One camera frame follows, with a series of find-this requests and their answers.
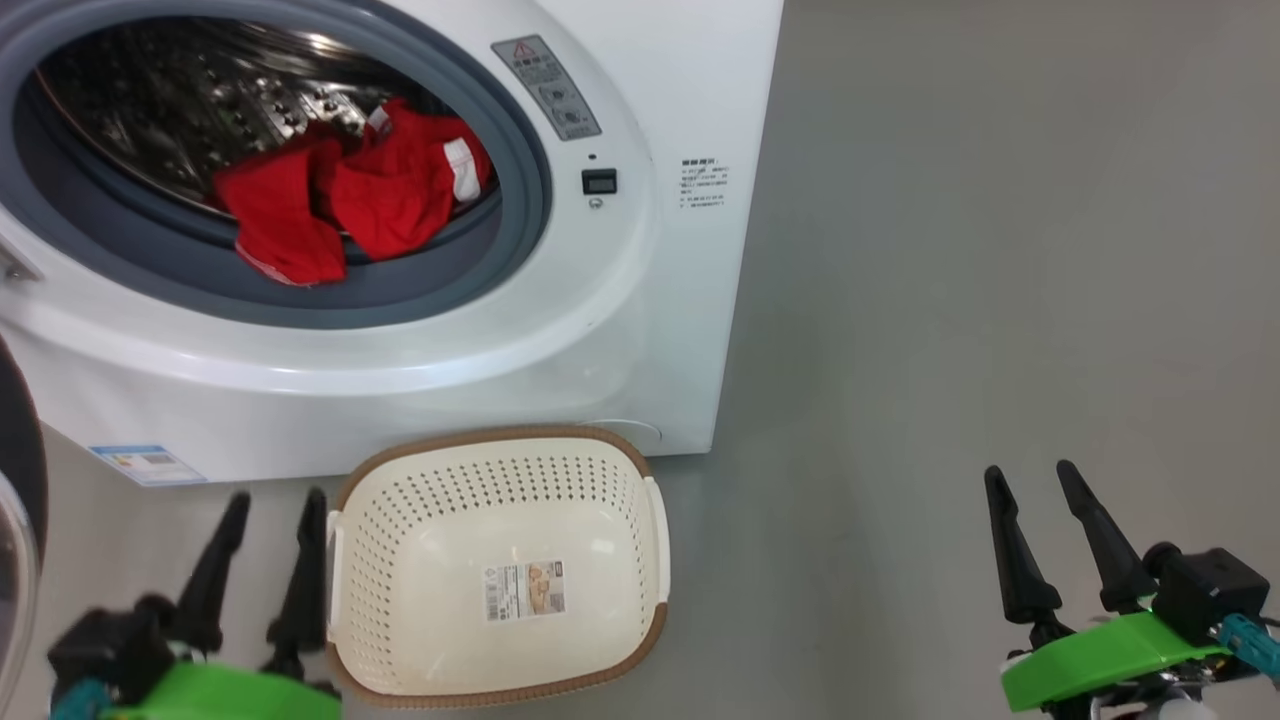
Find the product label sticker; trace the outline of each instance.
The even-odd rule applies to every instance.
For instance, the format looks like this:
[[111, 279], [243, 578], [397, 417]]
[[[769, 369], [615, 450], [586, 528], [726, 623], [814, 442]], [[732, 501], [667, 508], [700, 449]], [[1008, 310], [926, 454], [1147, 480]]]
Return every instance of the product label sticker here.
[[159, 445], [113, 445], [91, 447], [90, 451], [140, 486], [186, 486], [207, 482], [207, 478]]
[[541, 560], [485, 568], [484, 603], [490, 623], [564, 612], [564, 564]]
[[728, 165], [716, 158], [680, 161], [680, 209], [718, 208], [728, 192]]

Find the stainless steel drum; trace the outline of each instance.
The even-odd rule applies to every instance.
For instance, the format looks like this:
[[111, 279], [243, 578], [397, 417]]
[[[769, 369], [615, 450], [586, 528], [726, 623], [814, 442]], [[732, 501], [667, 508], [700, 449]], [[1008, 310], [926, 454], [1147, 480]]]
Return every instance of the stainless steel drum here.
[[74, 132], [118, 168], [224, 217], [214, 173], [280, 146], [307, 123], [358, 137], [392, 96], [452, 114], [420, 85], [333, 38], [238, 20], [111, 27], [58, 50], [36, 77]]

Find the teal connector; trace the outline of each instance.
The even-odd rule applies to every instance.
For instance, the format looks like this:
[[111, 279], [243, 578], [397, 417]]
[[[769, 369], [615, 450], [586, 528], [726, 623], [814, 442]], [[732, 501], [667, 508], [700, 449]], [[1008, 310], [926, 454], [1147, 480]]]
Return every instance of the teal connector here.
[[1280, 682], [1280, 642], [1244, 615], [1228, 615], [1217, 632], [1217, 642], [1242, 662], [1256, 667], [1272, 682]]

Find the warning label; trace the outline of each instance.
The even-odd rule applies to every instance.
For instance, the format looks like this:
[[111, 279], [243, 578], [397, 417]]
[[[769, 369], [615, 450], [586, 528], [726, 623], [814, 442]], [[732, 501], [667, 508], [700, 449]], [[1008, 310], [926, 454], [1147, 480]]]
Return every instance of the warning label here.
[[561, 140], [600, 135], [600, 126], [586, 100], [541, 37], [531, 35], [494, 42], [493, 51], [534, 96]]
[[680, 209], [717, 208], [728, 191], [728, 165], [716, 158], [680, 161]]

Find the green plastic part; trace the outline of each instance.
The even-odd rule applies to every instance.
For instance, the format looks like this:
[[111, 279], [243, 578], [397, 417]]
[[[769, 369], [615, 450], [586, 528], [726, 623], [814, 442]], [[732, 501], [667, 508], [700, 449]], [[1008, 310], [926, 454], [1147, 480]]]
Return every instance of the green plastic part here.
[[279, 675], [179, 662], [142, 705], [99, 720], [342, 720], [342, 702]]
[[1211, 655], [1230, 653], [1193, 647], [1149, 611], [1134, 612], [1048, 643], [1000, 682], [1009, 708], [1021, 712]]

